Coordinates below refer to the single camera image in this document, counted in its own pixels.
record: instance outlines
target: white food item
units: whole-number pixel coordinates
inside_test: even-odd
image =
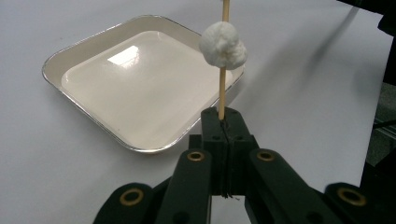
[[[199,49],[207,63],[233,70],[247,60],[247,49],[236,29],[227,21],[210,25],[202,34]]]

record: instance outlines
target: dark floor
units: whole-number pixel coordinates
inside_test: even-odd
[[[375,114],[376,122],[396,119],[396,86],[384,83]],[[396,125],[372,132],[366,161],[376,165],[396,148]]]

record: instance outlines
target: white tabletop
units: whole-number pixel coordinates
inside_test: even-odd
[[[148,14],[201,33],[221,2],[1,1],[0,223],[92,223],[116,188],[173,173],[187,137],[158,155],[127,150],[41,76],[55,51]],[[230,107],[259,145],[315,189],[359,185],[391,44],[380,15],[335,0],[234,0],[230,19],[248,52]],[[215,198],[212,211],[213,223],[248,222],[243,200]]]

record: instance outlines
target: white tray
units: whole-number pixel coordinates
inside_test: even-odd
[[[142,16],[47,59],[44,78],[123,146],[153,153],[175,144],[219,95],[200,35],[159,16]],[[229,89],[243,66],[227,71]]]

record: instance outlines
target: marshmallow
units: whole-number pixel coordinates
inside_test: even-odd
[[[247,50],[236,29],[226,21],[209,26],[201,36],[199,49],[207,63],[233,70],[247,60]]]

